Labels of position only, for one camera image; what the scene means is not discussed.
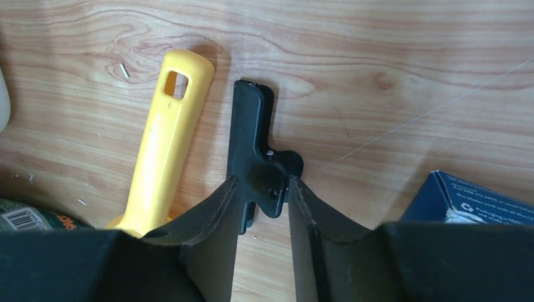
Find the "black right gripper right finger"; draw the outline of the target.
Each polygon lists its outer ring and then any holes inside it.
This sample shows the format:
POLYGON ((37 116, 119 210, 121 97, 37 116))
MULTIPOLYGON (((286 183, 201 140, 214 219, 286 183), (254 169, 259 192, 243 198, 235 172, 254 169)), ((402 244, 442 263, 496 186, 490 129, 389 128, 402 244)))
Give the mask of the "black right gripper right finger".
POLYGON ((394 221, 373 230, 288 183, 298 301, 532 301, 533 228, 394 221))

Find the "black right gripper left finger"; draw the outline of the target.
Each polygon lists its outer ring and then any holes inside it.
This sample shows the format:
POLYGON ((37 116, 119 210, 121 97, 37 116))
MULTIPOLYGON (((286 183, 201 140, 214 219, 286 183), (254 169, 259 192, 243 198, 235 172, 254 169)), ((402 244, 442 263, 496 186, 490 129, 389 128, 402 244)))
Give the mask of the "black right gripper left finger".
POLYGON ((2 301, 228 301, 238 180, 142 238, 121 230, 1 233, 2 301))

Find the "yellow litter scoop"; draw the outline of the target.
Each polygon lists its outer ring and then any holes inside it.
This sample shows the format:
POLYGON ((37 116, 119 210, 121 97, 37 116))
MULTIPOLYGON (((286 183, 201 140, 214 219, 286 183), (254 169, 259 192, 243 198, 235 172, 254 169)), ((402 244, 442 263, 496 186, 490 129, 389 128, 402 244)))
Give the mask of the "yellow litter scoop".
POLYGON ((125 212, 105 227, 140 238, 169 221, 196 125, 215 73, 190 50, 165 54, 142 135, 125 212))

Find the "black bag sealing clip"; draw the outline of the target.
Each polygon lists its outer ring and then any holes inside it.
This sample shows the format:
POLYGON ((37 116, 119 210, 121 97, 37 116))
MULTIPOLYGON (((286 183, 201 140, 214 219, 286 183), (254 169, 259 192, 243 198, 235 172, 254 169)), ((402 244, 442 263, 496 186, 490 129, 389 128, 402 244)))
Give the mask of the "black bag sealing clip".
POLYGON ((304 160, 293 150, 270 147, 275 95, 265 85, 247 80, 234 83, 227 175, 239 182, 243 204, 239 233, 253 225, 256 208, 270 218, 281 215, 290 176, 300 177, 304 160))

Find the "green cat litter bag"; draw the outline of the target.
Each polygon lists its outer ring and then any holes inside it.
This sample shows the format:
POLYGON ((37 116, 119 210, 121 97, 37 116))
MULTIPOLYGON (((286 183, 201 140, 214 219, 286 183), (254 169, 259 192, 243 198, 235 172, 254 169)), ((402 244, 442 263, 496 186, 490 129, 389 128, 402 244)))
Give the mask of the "green cat litter bag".
POLYGON ((70 216, 36 208, 9 199, 1 199, 1 231, 75 230, 92 228, 70 216))

